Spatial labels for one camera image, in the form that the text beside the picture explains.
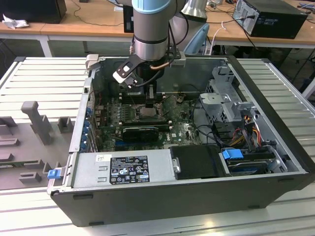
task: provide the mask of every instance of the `metal bracket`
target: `metal bracket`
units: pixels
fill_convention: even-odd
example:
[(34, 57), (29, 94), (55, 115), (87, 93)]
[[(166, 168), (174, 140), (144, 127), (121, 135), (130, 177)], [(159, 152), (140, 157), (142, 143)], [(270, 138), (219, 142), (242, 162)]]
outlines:
[(85, 59), (85, 66), (87, 70), (94, 69), (94, 64), (99, 62), (98, 54), (89, 54), (87, 55), (87, 58)]
[(136, 54), (131, 55), (123, 64), (121, 64), (117, 70), (114, 72), (113, 77), (119, 84), (124, 82), (134, 71), (134, 69), (144, 63), (145, 60), (142, 60)]
[(179, 160), (177, 157), (175, 159), (172, 159), (172, 164), (174, 173), (179, 174), (181, 172), (181, 166), (179, 165)]

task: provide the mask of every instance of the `power supply label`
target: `power supply label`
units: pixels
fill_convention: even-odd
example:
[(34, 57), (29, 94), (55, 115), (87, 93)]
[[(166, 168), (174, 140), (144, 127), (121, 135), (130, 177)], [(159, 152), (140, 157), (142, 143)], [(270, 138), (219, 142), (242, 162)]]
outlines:
[(150, 182), (147, 156), (113, 157), (110, 159), (111, 184)]

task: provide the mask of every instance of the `white cable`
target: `white cable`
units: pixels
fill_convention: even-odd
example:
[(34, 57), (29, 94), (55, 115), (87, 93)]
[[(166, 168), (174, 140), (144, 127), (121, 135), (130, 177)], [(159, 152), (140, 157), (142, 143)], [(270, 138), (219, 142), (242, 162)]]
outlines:
[[(242, 20), (242, 19), (244, 19), (244, 18), (241, 17), (241, 18), (235, 19), (234, 21), (238, 21), (238, 20)], [(223, 25), (224, 23), (225, 23), (225, 21), (222, 21), (222, 22), (221, 22), (222, 28), (218, 29), (217, 32), (215, 33), (215, 35), (213, 35), (213, 39), (212, 39), (212, 43), (211, 43), (211, 48), (210, 48), (210, 53), (209, 53), (209, 55), (212, 55), (213, 46), (214, 46), (213, 43), (214, 43), (214, 41), (215, 41), (215, 38), (216, 38), (217, 33), (218, 33), (220, 30), (227, 30), (227, 28), (225, 28), (224, 25)]]
[(213, 35), (213, 39), (212, 39), (212, 43), (211, 43), (211, 48), (210, 48), (210, 53), (209, 53), (209, 55), (212, 55), (212, 50), (213, 50), (213, 43), (214, 43), (214, 41), (215, 41), (215, 38), (216, 38), (216, 35), (217, 35), (217, 33), (220, 31), (220, 30), (226, 30), (226, 28), (220, 28), (220, 29), (218, 29), (217, 30), (217, 32), (215, 33), (215, 35)]
[(302, 6), (302, 7), (300, 7), (300, 9), (302, 9), (302, 8), (304, 8), (304, 7), (306, 7), (306, 6), (309, 6), (309, 5), (313, 5), (313, 4), (315, 4), (315, 2), (311, 2), (311, 3), (309, 3), (309, 4), (306, 4), (306, 5)]

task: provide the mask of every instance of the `wooden desk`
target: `wooden desk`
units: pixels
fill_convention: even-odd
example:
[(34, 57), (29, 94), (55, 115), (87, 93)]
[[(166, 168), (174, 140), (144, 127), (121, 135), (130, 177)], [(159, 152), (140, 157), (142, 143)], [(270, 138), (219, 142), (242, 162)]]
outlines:
[[(114, 5), (106, 0), (91, 0), (89, 3), (80, 3), (73, 0), (81, 7), (76, 12), (82, 20), (89, 23), (117, 25), (123, 23), (123, 13), (114, 11)], [(300, 1), (286, 0), (293, 6)], [(50, 40), (67, 41), (111, 41), (130, 42), (132, 34), (124, 33), (124, 25), (97, 26), (80, 21), (75, 17), (74, 11), (78, 10), (72, 0), (65, 0), (67, 12), (60, 24), (30, 23), (29, 28), (8, 29), (0, 24), (0, 38), (35, 39), (42, 46), (46, 57), (53, 54), (49, 47)], [(225, 3), (220, 9), (233, 10), (233, 6)], [(207, 12), (208, 22), (221, 22), (231, 20), (231, 16), (224, 12)], [(221, 27), (220, 24), (210, 24), (208, 36), (213, 38), (215, 32)], [(251, 46), (242, 28), (236, 23), (226, 23), (227, 30), (221, 30), (216, 36), (217, 45)], [(280, 47), (280, 48), (314, 48), (315, 47), (315, 24), (305, 22), (295, 39), (276, 38), (251, 38), (257, 47)]]
[[(303, 1), (286, 0), (293, 6), (297, 6)], [(224, 1), (220, 9), (227, 11), (234, 10), (233, 6)], [(222, 22), (230, 21), (232, 17), (224, 12), (207, 12), (208, 22)], [(234, 45), (234, 46), (251, 46), (244, 31), (236, 22), (224, 24), (227, 30), (220, 30), (216, 35), (216, 44), (219, 45)], [(208, 33), (209, 38), (213, 38), (216, 31), (221, 28), (221, 24), (210, 24)], [(280, 47), (280, 48), (314, 48), (315, 47), (315, 24), (308, 21), (304, 23), (295, 39), (282, 39), (282, 38), (259, 38), (251, 37), (251, 40), (258, 47)]]
[[(83, 21), (100, 25), (86, 24), (74, 16), (78, 10), (73, 1), (81, 7), (76, 12)], [(46, 35), (80, 35), (80, 36), (108, 36), (108, 37), (132, 37), (131, 33), (124, 33), (123, 12), (114, 11), (114, 5), (106, 0), (91, 0), (89, 3), (81, 3), (79, 0), (65, 0), (67, 12), (62, 22), (58, 25), (46, 24), (41, 33)]]

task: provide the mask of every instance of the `black computer case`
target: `black computer case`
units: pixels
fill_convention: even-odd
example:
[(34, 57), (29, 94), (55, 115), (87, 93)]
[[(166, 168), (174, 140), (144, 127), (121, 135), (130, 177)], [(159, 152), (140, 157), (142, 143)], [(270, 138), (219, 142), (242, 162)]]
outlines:
[(64, 0), (0, 0), (2, 15), (15, 20), (58, 24), (66, 12)]
[(308, 15), (281, 0), (238, 0), (233, 18), (249, 16), (237, 22), (251, 37), (294, 39)]

